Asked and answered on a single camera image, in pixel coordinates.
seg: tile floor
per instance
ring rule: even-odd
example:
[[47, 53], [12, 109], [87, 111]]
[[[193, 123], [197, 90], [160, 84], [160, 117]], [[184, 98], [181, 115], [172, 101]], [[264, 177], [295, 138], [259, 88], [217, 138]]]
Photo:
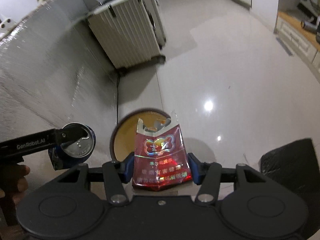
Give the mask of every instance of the tile floor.
[[175, 110], [188, 152], [223, 167], [256, 165], [294, 140], [320, 144], [320, 84], [231, 0], [161, 0], [165, 65], [121, 80], [119, 117]]

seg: baseboard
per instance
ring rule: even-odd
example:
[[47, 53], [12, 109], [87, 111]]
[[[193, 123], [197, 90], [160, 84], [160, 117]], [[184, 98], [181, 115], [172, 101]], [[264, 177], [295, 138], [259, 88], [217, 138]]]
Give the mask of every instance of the baseboard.
[[276, 26], [271, 26], [264, 17], [260, 16], [259, 14], [255, 13], [254, 11], [252, 11], [252, 8], [250, 8], [250, 14], [255, 17], [256, 19], [258, 19], [265, 27], [268, 28], [268, 30], [270, 30], [272, 33], [275, 32], [275, 28]]

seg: soda can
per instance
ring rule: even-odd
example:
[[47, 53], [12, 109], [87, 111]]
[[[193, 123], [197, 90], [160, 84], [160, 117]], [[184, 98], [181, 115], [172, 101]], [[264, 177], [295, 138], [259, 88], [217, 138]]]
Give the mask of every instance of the soda can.
[[96, 145], [94, 131], [86, 125], [80, 123], [69, 123], [63, 128], [80, 126], [88, 134], [74, 143], [62, 143], [60, 146], [48, 150], [48, 154], [53, 168], [58, 170], [70, 169], [80, 163], [84, 163], [92, 154]]

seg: finger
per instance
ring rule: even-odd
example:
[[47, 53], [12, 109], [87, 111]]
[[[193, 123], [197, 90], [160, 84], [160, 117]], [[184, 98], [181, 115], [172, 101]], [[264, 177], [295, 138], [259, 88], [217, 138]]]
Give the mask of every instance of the finger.
[[3, 198], [3, 197], [5, 197], [5, 193], [2, 189], [0, 189], [0, 198]]
[[12, 195], [12, 200], [14, 202], [15, 205], [18, 205], [19, 202], [23, 199], [23, 197], [25, 196], [25, 192], [19, 192], [19, 193], [15, 193]]
[[25, 177], [18, 180], [17, 188], [19, 192], [23, 192], [28, 189], [28, 182]]
[[30, 168], [26, 165], [3, 165], [0, 166], [1, 179], [17, 179], [28, 175]]

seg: plastic wrap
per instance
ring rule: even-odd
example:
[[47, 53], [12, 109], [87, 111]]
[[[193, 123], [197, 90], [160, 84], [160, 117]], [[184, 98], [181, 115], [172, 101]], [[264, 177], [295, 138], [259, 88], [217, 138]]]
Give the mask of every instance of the plastic wrap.
[[302, 139], [261, 157], [261, 173], [299, 195], [309, 218], [303, 230], [307, 239], [320, 229], [320, 172], [311, 139]]
[[159, 191], [192, 179], [176, 114], [171, 118], [157, 132], [146, 131], [139, 119], [132, 186]]
[[[0, 141], [79, 122], [97, 144], [87, 163], [110, 161], [116, 125], [116, 77], [81, 19], [82, 0], [54, 0], [0, 41]], [[55, 178], [47, 151], [26, 156], [31, 190]]]

